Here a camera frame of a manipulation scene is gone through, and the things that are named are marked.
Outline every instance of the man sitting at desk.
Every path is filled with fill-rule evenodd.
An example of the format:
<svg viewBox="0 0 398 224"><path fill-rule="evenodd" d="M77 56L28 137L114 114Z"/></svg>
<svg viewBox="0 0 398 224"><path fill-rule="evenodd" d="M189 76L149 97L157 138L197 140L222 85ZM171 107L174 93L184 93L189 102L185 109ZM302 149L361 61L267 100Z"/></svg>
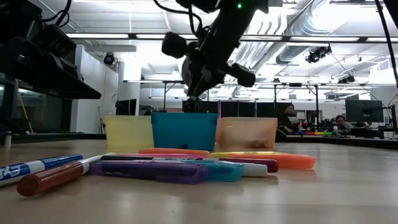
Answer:
<svg viewBox="0 0 398 224"><path fill-rule="evenodd" d="M300 120L294 114L294 105L288 105L285 113L278 117L278 126L285 134L294 134L299 131Z"/></svg>
<svg viewBox="0 0 398 224"><path fill-rule="evenodd" d="M350 124L349 122L346 121L346 118L343 115L338 115L336 117L336 124L337 124L338 130L340 130L340 131L350 132L351 128L354 127L352 124Z"/></svg>

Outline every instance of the orange highlighter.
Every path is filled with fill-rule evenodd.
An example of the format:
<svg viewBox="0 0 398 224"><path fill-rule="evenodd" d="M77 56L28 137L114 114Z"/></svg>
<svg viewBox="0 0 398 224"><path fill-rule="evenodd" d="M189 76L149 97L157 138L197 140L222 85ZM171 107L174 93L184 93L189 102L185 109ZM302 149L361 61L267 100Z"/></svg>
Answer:
<svg viewBox="0 0 398 224"><path fill-rule="evenodd" d="M141 149L139 154L192 154L203 156L204 158L210 157L210 152L204 150L191 150L191 149L168 149L168 148L149 148Z"/></svg>
<svg viewBox="0 0 398 224"><path fill-rule="evenodd" d="M296 154L231 154L228 158L239 159L275 159L279 168L285 169L312 169L317 159L310 156Z"/></svg>

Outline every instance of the brown marker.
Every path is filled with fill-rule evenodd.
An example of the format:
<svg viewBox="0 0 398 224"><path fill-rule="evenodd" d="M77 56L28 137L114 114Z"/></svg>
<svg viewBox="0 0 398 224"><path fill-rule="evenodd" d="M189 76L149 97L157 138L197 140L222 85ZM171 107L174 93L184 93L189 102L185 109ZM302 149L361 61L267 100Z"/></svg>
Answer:
<svg viewBox="0 0 398 224"><path fill-rule="evenodd" d="M44 193L54 187L80 177L89 170L91 162L108 155L114 155L114 153L95 156L89 159L81 159L53 169L26 175L18 182L17 191L19 194L26 197Z"/></svg>

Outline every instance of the translucent plastic box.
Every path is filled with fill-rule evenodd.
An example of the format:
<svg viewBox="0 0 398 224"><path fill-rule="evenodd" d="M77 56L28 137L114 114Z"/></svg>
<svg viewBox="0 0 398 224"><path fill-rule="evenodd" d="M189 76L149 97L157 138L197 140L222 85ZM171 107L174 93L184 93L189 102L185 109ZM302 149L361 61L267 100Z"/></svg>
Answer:
<svg viewBox="0 0 398 224"><path fill-rule="evenodd" d="M221 118L216 151L263 151L275 146L277 118Z"/></svg>
<svg viewBox="0 0 398 224"><path fill-rule="evenodd" d="M155 147L213 151L218 114L152 113Z"/></svg>
<svg viewBox="0 0 398 224"><path fill-rule="evenodd" d="M105 117L106 142L113 152L138 153L138 150L154 147L150 116Z"/></svg>

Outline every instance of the wooden table surface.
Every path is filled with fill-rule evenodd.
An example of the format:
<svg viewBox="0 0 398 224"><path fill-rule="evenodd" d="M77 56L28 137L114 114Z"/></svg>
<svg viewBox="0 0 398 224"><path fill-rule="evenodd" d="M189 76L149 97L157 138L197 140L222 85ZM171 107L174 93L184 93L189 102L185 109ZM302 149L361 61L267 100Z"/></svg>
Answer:
<svg viewBox="0 0 398 224"><path fill-rule="evenodd" d="M277 144L318 158L315 170L280 170L235 183L178 185L87 174L25 198L0 188L0 223L398 223L398 152L328 144ZM0 165L106 152L102 140L13 145Z"/></svg>

